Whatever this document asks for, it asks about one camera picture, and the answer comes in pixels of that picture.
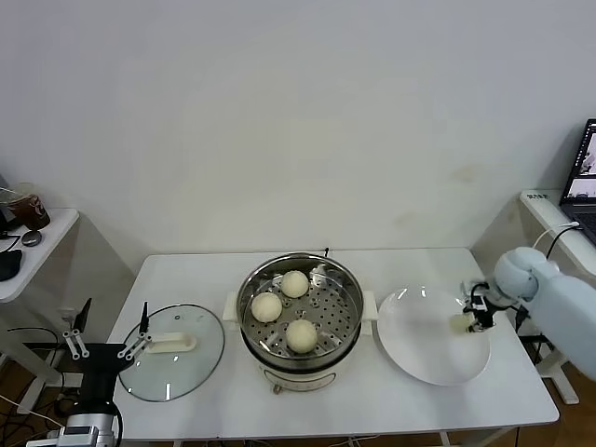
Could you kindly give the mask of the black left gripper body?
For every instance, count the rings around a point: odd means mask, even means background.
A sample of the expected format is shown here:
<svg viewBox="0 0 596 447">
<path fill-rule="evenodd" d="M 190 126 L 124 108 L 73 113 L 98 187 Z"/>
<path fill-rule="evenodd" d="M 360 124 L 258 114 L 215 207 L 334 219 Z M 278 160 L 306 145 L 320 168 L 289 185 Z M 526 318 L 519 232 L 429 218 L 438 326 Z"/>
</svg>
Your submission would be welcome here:
<svg viewBox="0 0 596 447">
<path fill-rule="evenodd" d="M 115 392 L 116 379 L 119 374 L 129 368 L 133 360 L 124 354 L 124 344 L 89 344 L 89 355 L 79 360 L 83 379 L 80 387 L 80 398 L 83 402 L 111 401 Z"/>
</svg>

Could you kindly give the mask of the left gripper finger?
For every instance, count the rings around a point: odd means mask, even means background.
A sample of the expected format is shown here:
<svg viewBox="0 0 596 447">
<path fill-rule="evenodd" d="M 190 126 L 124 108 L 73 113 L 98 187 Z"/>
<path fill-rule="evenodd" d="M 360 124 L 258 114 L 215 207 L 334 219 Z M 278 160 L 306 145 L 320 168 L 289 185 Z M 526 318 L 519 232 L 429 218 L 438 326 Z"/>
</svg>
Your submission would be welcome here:
<svg viewBox="0 0 596 447">
<path fill-rule="evenodd" d="M 152 342 L 149 329 L 148 304 L 143 304 L 142 316 L 139 323 L 137 336 L 134 340 L 125 343 L 125 347 L 117 353 L 119 359 L 132 360 L 145 346 Z"/>
<path fill-rule="evenodd" d="M 71 328 L 63 333 L 63 339 L 70 350 L 72 360 L 87 359 L 90 355 L 82 334 L 87 325 L 91 303 L 92 299 L 88 298 L 81 311 L 74 317 Z"/>
</svg>

